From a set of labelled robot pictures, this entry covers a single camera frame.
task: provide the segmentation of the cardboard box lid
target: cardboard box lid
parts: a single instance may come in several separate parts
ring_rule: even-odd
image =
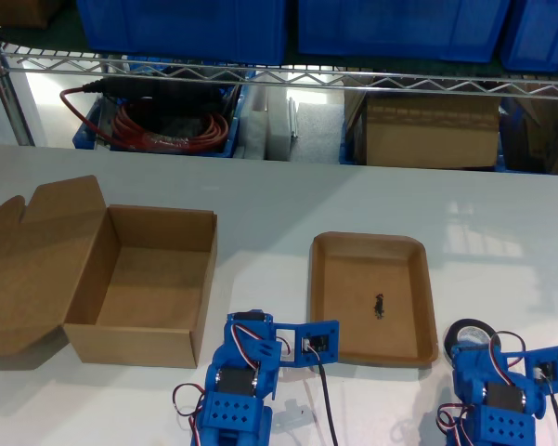
[[[0,207],[0,356],[65,320],[107,212],[95,177],[39,186]]]

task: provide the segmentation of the open cardboard box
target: open cardboard box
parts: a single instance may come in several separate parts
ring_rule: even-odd
[[[424,246],[410,237],[320,234],[311,320],[339,321],[341,361],[429,366],[438,347]]]
[[[196,367],[215,259],[212,212],[108,208],[95,177],[40,186],[26,209],[15,197],[0,207],[0,358],[63,327],[83,362]]]

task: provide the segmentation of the wire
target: wire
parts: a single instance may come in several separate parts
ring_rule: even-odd
[[[462,435],[466,438],[468,445],[474,446],[474,443],[471,441],[470,437],[468,436],[466,429],[464,429],[464,418],[463,418],[464,415],[468,413],[468,411],[470,411],[472,408],[473,405],[471,404],[466,405],[457,402],[450,402],[450,403],[442,404],[437,409],[437,418],[435,420],[435,422],[437,423],[437,427],[444,435],[447,435],[449,430],[453,430],[454,441],[456,443],[456,446],[462,445],[458,426],[460,426]],[[450,414],[450,412],[448,412],[447,409],[461,409],[461,414],[458,416],[456,420],[454,420],[454,417]],[[448,420],[447,421],[443,420],[442,415],[445,415]]]
[[[319,377],[322,379],[322,389],[324,390],[324,402],[326,404],[326,414],[328,416],[328,425],[331,428],[332,444],[338,446],[338,440],[336,439],[336,431],[334,430],[334,422],[332,421],[332,409],[331,409],[331,399],[328,394],[328,383],[326,381],[326,372],[324,371],[324,366],[322,365],[322,360],[319,358],[318,353],[311,347],[307,346],[307,349],[316,355],[318,359]]]
[[[285,346],[287,346],[287,355],[291,355],[291,345],[284,337],[277,336],[277,339],[284,342]]]
[[[177,404],[175,402],[175,395],[177,394],[177,391],[184,386],[194,387],[197,390],[199,390],[200,393],[201,393],[200,397],[198,398],[198,402],[196,403],[196,408],[191,413],[181,412],[177,408]],[[184,384],[180,384],[179,386],[174,388],[174,391],[173,391],[172,396],[171,396],[171,401],[174,404],[175,411],[180,416],[184,416],[184,417],[188,418],[189,428],[192,431],[192,436],[194,437],[194,442],[196,443],[196,446],[201,446],[201,434],[198,431],[198,427],[196,426],[196,415],[198,415],[198,413],[202,410],[202,405],[201,404],[202,404],[202,400],[204,399],[204,395],[206,395],[206,391],[202,388],[202,386],[199,386],[198,384],[194,384],[194,383],[184,383]]]
[[[64,105],[91,131],[109,142],[112,146],[117,146],[126,151],[193,154],[215,151],[227,141],[229,126],[225,118],[218,113],[203,115],[202,121],[205,123],[206,130],[201,135],[193,138],[171,138],[146,130],[134,122],[130,114],[153,113],[154,102],[152,99],[125,102],[118,109],[111,122],[111,129],[113,135],[115,135],[115,137],[112,137],[103,132],[97,125],[91,123],[74,108],[68,101],[68,98],[66,98],[67,95],[72,93],[84,93],[84,86],[61,91],[59,97]]]
[[[545,379],[547,380],[547,385],[549,386],[550,396],[551,396],[551,404],[553,406],[553,411],[555,412],[555,420],[557,421],[557,435],[558,435],[558,404],[557,400],[555,399],[555,393],[553,392],[553,386],[549,377],[545,375]]]
[[[505,384],[507,384],[508,386],[515,387],[515,384],[513,383],[512,379],[505,372],[503,372],[501,370],[500,365],[498,364],[498,362],[495,358],[494,342],[495,342],[495,338],[499,337],[500,335],[510,335],[510,336],[518,338],[518,340],[520,341],[520,344],[522,344],[522,351],[523,352],[526,351],[526,342],[524,342],[524,339],[522,337],[520,337],[518,334],[514,333],[514,332],[503,332],[503,331],[494,333],[491,336],[491,339],[489,339],[489,358],[491,359],[491,363],[493,364],[493,368],[498,373],[500,378],[505,382]],[[513,367],[514,365],[516,365],[521,360],[522,360],[522,357],[518,358],[516,361],[509,364],[508,367]]]
[[[231,335],[233,336],[233,341],[235,342],[235,345],[238,348],[238,351],[240,352],[241,357],[243,358],[244,361],[246,361],[246,363],[252,367],[254,370],[258,370],[258,364],[256,362],[254,362],[246,353],[245,348],[243,348],[243,345],[241,344],[240,338],[238,337],[238,330],[241,330],[242,332],[244,332],[245,334],[253,337],[256,340],[261,340],[262,337],[259,336],[258,334],[254,333],[252,330],[250,330],[248,327],[246,327],[245,325],[241,325],[240,323],[234,323],[233,325],[231,325]]]

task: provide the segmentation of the table surface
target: table surface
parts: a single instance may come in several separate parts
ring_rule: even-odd
[[[0,204],[96,175],[107,203],[213,210],[218,257],[197,370],[82,364],[66,346],[36,370],[0,372],[0,445],[188,445],[171,390],[203,383],[228,312],[306,319],[309,248],[330,231],[400,234],[425,245],[440,346],[460,318],[558,345],[558,177],[0,147]],[[435,410],[451,368],[326,367],[341,445],[445,443]],[[186,403],[194,394],[184,395]],[[319,377],[283,370],[271,445],[330,446]],[[539,445],[556,445],[548,413]]]

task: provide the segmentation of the cardboard box on shelf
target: cardboard box on shelf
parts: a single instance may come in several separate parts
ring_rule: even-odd
[[[525,111],[530,154],[543,159],[546,172],[558,175],[558,100],[521,98],[516,102]]]
[[[496,98],[368,98],[367,165],[419,168],[492,166],[497,160]]]
[[[15,197],[0,207],[0,358],[63,328],[83,362],[196,367],[215,259],[212,212],[108,208],[95,177]]]

